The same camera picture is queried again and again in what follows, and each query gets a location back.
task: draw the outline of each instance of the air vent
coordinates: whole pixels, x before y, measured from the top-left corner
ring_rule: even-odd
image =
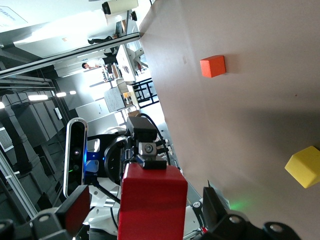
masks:
[[[9,134],[4,127],[0,128],[0,145],[4,152],[7,152],[14,147]]]

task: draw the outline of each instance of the large red block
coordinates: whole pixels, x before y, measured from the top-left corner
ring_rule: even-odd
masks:
[[[175,166],[126,166],[121,187],[118,240],[182,240],[188,183]]]
[[[216,55],[200,60],[202,75],[213,78],[226,73],[225,57]]]

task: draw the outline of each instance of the bolt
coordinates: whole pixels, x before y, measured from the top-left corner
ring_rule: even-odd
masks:
[[[147,154],[151,153],[153,149],[154,148],[150,144],[144,146],[144,150]]]
[[[272,224],[271,226],[270,226],[270,228],[273,230],[273,231],[275,231],[276,233],[281,233],[284,229],[280,226],[280,225],[278,225],[278,224]]]
[[[44,221],[47,221],[48,219],[49,219],[49,215],[44,215],[39,218],[39,222],[44,222]]]
[[[238,224],[241,222],[241,219],[237,216],[231,216],[231,217],[229,217],[229,220],[234,224]]]

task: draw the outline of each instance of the white sign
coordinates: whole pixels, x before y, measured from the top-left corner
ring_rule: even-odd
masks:
[[[0,6],[0,26],[12,27],[28,22],[16,14],[10,7]]]

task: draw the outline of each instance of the screw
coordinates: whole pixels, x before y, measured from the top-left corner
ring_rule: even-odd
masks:
[[[237,216],[231,216],[231,217],[229,217],[229,220],[234,224],[238,224],[241,222],[241,219]]]
[[[273,230],[273,231],[275,231],[276,233],[281,233],[284,229],[280,226],[280,225],[278,225],[278,224],[272,224],[271,226],[270,226],[270,228]]]
[[[49,219],[49,215],[44,215],[39,218],[39,222],[44,222],[44,221],[47,221],[48,219]]]
[[[150,144],[144,146],[144,150],[147,154],[151,153],[153,149],[154,148]]]

